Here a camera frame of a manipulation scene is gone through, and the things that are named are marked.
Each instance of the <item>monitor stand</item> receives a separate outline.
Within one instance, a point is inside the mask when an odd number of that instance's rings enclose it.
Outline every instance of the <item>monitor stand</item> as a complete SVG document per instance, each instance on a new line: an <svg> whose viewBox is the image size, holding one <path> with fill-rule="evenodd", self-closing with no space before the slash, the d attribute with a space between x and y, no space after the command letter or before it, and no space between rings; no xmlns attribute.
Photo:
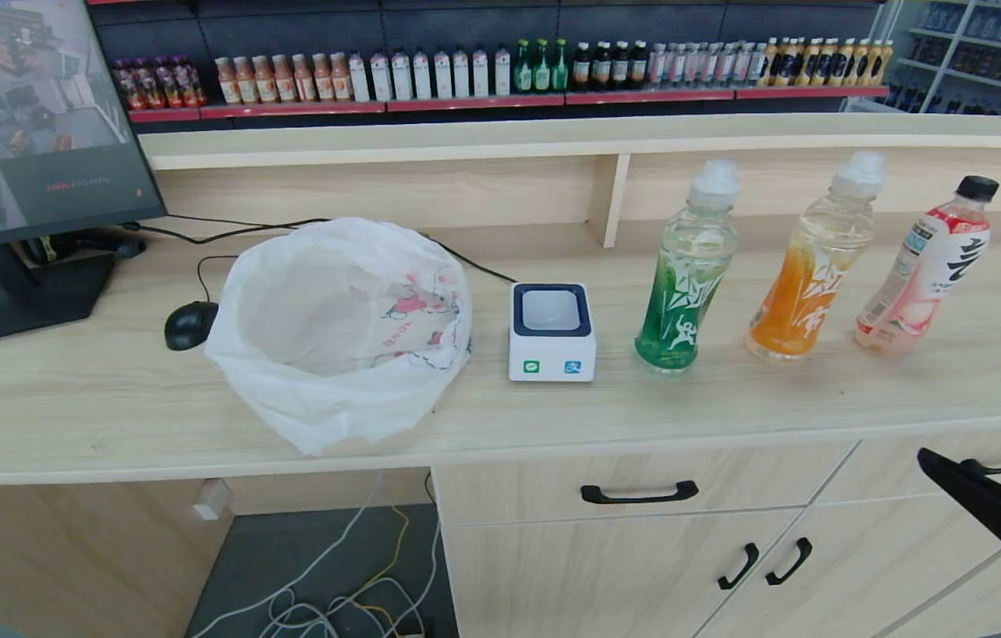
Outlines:
<svg viewBox="0 0 1001 638"><path fill-rule="evenodd" d="M27 267L0 245L0 338L85 320L115 266L114 254Z"/></svg>

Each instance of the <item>green glass bottle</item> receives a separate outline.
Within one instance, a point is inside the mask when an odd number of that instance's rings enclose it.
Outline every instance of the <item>green glass bottle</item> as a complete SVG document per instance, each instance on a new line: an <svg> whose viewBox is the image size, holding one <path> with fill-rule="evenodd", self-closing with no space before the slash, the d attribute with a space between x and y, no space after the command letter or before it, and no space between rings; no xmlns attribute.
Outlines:
<svg viewBox="0 0 1001 638"><path fill-rule="evenodd" d="M736 250L730 218L741 181L736 163L711 160L690 186L686 207L666 223L639 359L655 372L684 373L698 357L698 335Z"/></svg>
<svg viewBox="0 0 1001 638"><path fill-rule="evenodd" d="M557 64L552 65L552 89L563 93L568 89L568 41L557 40Z"/></svg>
<svg viewBox="0 0 1001 638"><path fill-rule="evenodd" d="M536 68L533 69L533 88L537 93L547 93L552 86L552 68L549 67L549 41L536 41Z"/></svg>
<svg viewBox="0 0 1001 638"><path fill-rule="evenodd" d="M517 64L513 66L513 87L517 93L533 89L533 65L528 59L528 40L517 41Z"/></svg>

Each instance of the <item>drawer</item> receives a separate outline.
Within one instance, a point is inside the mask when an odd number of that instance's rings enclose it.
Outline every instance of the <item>drawer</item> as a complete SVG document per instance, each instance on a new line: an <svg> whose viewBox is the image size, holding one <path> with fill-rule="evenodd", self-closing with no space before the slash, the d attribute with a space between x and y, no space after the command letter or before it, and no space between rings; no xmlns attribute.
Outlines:
<svg viewBox="0 0 1001 638"><path fill-rule="evenodd" d="M821 504L942 492L918 468L918 449L1001 469L1001 427L961 434L863 441L820 494ZM1001 475L994 475L1001 482Z"/></svg>
<svg viewBox="0 0 1001 638"><path fill-rule="evenodd" d="M849 448L782 445L439 465L433 478L448 526L771 508L808 504ZM591 486L588 496L583 486ZM593 493L634 502L592 504ZM638 502L647 498L660 501Z"/></svg>

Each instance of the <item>orange drink bottle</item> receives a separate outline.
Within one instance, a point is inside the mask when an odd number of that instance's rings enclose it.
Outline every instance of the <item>orange drink bottle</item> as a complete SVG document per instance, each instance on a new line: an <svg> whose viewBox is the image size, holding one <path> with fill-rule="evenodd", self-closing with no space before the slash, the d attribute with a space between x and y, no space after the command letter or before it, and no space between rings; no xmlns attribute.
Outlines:
<svg viewBox="0 0 1001 638"><path fill-rule="evenodd" d="M885 165L882 153L859 150L800 215L784 266L752 318L745 343L755 355L793 364L815 347L843 276L874 238L872 201Z"/></svg>

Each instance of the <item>green drink bottle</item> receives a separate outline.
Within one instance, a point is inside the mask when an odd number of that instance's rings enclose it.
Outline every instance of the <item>green drink bottle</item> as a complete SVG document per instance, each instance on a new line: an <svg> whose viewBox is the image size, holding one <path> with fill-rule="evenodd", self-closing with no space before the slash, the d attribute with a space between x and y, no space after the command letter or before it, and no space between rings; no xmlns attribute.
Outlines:
<svg viewBox="0 0 1001 638"><path fill-rule="evenodd" d="M741 189L736 163L710 160L690 186L686 207L666 223L651 302L635 352L666 375L698 357L698 333L736 250L730 211Z"/></svg>

